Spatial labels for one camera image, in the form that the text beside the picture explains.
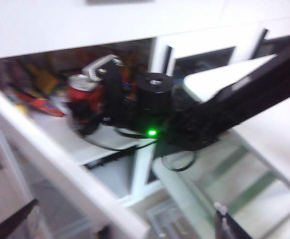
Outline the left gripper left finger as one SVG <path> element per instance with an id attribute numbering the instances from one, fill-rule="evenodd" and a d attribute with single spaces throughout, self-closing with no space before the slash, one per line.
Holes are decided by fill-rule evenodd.
<path id="1" fill-rule="evenodd" d="M 9 237 L 29 217 L 34 207 L 38 206 L 38 204 L 38 200 L 33 199 L 10 217 L 1 222 L 0 239 L 6 239 Z"/>

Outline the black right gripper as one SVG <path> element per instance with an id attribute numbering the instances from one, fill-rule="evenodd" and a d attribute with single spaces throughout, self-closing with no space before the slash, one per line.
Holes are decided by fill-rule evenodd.
<path id="1" fill-rule="evenodd" d="M 124 96 L 121 59 L 109 54 L 82 69 L 91 82 L 104 85 L 103 124 L 135 124 L 144 114 L 136 94 Z M 69 104 L 69 126 L 81 136 L 93 134 L 100 124 L 100 114 L 89 104 Z"/>

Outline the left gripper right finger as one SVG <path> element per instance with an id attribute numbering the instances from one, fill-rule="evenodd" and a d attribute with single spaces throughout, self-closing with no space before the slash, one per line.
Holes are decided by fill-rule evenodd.
<path id="1" fill-rule="evenodd" d="M 251 236 L 229 215 L 222 204 L 214 204 L 216 209 L 214 228 L 216 239 L 250 239 Z"/>

